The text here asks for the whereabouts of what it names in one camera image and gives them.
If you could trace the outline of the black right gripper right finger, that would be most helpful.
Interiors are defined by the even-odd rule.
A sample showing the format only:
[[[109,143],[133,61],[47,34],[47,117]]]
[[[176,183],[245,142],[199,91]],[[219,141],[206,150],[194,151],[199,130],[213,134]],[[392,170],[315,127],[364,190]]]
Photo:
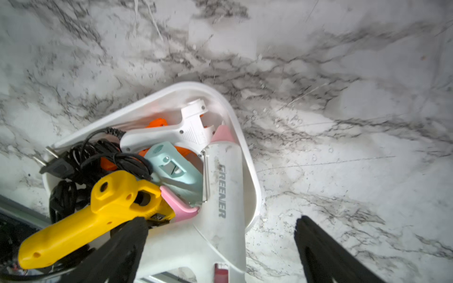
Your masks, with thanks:
[[[296,222],[294,240],[308,283],[383,281],[305,215]]]

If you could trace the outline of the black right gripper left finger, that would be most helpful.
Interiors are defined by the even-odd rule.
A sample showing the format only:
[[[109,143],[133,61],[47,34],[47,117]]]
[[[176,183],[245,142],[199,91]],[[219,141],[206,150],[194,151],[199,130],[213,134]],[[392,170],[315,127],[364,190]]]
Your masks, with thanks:
[[[145,218],[134,218],[114,234],[61,283],[132,283],[148,235]]]

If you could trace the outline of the yellow black glue gun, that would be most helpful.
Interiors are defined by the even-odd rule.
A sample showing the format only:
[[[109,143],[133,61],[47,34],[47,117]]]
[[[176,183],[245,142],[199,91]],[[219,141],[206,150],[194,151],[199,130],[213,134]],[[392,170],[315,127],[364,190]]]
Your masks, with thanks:
[[[25,270],[45,268],[136,217],[161,224],[175,217],[160,187],[126,171],[100,179],[90,205],[27,238],[18,251]]]

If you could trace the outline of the white pink glue gun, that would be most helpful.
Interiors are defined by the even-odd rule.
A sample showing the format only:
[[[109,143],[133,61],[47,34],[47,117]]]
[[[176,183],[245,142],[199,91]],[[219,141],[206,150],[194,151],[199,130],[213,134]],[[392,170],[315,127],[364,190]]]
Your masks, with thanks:
[[[228,126],[204,158],[206,202],[191,219],[149,230],[137,279],[185,267],[199,283],[245,281],[243,153]]]

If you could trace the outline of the mint green glue gun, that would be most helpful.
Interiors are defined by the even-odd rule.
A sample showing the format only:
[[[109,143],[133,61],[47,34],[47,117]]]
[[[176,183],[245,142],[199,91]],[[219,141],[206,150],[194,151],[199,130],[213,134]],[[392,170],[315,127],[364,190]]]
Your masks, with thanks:
[[[186,160],[170,142],[153,145],[144,158],[153,167],[157,182],[168,187],[189,206],[199,206],[203,198],[202,173]]]

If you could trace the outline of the white orange glue gun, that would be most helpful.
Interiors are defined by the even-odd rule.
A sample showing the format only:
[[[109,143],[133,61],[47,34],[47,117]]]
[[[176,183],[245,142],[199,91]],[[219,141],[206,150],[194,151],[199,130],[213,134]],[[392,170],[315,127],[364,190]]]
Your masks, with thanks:
[[[133,129],[120,140],[124,152],[139,152],[161,142],[189,149],[199,154],[210,144],[215,126],[204,126],[201,116],[208,111],[205,102],[198,99],[181,109],[182,121],[173,126]]]

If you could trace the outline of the white storage box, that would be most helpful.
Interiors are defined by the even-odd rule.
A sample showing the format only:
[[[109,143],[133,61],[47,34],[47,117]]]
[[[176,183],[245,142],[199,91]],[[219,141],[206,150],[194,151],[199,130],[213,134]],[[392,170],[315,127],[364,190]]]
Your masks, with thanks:
[[[245,230],[250,231],[261,212],[263,190],[237,115],[226,98],[210,86],[195,82],[173,84],[115,112],[102,114],[100,119],[57,140],[51,147],[58,152],[67,150],[72,144],[84,140],[91,132],[105,127],[127,131],[145,127],[157,118],[164,118],[168,123],[176,124],[182,120],[181,109],[198,99],[204,101],[208,111],[202,118],[203,122],[209,126],[225,123],[242,147]]]

